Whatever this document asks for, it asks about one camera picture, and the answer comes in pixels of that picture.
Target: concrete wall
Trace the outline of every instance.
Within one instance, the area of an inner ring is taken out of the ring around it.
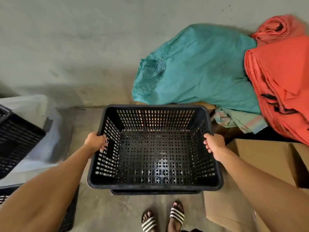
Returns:
[[[309,0],[0,0],[0,93],[59,107],[130,103],[141,58],[192,23],[309,21]]]

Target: striped sandal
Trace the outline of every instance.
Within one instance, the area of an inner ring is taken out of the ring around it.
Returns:
[[[147,215],[148,219],[143,222],[145,215]],[[141,228],[143,229],[143,232],[149,232],[151,230],[156,231],[156,226],[157,224],[153,212],[151,210],[144,211],[143,215],[141,216]]]
[[[176,200],[175,202],[173,203],[172,205],[172,208],[171,208],[171,213],[170,213],[170,219],[171,218],[174,218],[176,219],[177,221],[180,222],[180,227],[182,226],[183,224],[183,220],[184,220],[184,209],[183,209],[183,205],[182,203],[179,201],[179,200]],[[178,205],[180,205],[182,207],[182,212],[180,211],[180,209],[178,208]]]

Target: teal fabric bag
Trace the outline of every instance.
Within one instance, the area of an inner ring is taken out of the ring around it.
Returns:
[[[243,65],[254,39],[229,27],[193,24],[142,59],[132,95],[150,105],[204,101],[261,113]]]

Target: red fabric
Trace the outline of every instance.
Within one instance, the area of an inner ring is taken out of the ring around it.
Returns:
[[[273,34],[263,37],[276,41]],[[248,50],[244,63],[264,118],[281,135],[309,145],[309,37]]]
[[[252,35],[257,46],[298,37],[305,34],[305,26],[292,15],[274,16],[266,20]]]

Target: forearm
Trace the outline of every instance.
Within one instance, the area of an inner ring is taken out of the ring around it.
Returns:
[[[17,189],[0,209],[0,231],[56,231],[93,152],[84,145]]]
[[[223,148],[221,162],[272,232],[307,231],[309,197]]]

